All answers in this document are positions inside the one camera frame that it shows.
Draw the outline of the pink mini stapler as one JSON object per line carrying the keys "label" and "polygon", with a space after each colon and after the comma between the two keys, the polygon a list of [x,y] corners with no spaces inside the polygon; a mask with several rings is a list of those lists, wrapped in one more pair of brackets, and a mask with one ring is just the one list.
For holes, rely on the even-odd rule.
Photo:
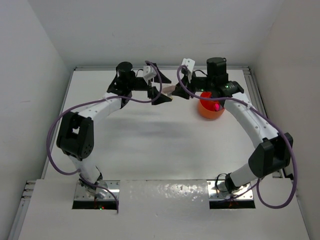
{"label": "pink mini stapler", "polygon": [[162,89],[162,94],[166,94],[166,95],[172,95],[172,92],[174,92],[176,89],[175,85],[170,85],[170,86],[166,86]]}

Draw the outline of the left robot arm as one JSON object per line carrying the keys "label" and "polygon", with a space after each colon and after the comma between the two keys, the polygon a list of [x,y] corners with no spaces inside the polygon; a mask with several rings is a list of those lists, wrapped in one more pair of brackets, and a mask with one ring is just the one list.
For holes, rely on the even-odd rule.
{"label": "left robot arm", "polygon": [[130,62],[119,63],[103,100],[89,104],[80,112],[68,111],[62,117],[56,145],[71,159],[79,173],[81,186],[91,196],[103,199],[110,192],[103,182],[101,171],[90,156],[94,150],[99,123],[127,105],[132,100],[133,91],[146,92],[147,101],[152,105],[171,101],[170,97],[162,94],[162,89],[152,85],[171,83],[157,65],[148,62],[142,70],[142,76],[137,76]]}

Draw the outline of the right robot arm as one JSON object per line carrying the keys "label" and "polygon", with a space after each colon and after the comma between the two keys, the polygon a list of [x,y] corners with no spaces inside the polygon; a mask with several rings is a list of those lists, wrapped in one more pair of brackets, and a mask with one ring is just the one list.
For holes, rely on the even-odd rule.
{"label": "right robot arm", "polygon": [[291,161],[292,136],[268,122],[251,104],[241,85],[229,80],[227,60],[224,57],[207,59],[204,77],[197,77],[194,67],[194,60],[182,60],[177,75],[183,77],[178,77],[172,94],[188,100],[197,92],[210,92],[211,100],[218,101],[235,117],[255,148],[245,165],[226,175],[223,190],[231,194],[251,181],[287,167]]}

